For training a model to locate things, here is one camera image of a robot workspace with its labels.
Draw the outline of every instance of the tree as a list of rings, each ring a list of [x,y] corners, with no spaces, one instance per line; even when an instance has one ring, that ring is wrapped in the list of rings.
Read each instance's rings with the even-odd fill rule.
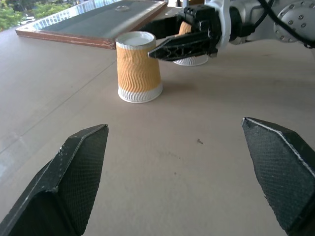
[[[35,7],[36,8],[33,10],[35,18],[40,19],[45,16],[50,16],[57,12],[66,10],[69,7],[71,7],[71,5],[70,4],[55,4],[55,3],[47,3],[47,4],[36,3]]]
[[[16,26],[21,19],[21,12],[14,11],[5,0],[0,0],[0,31]]]

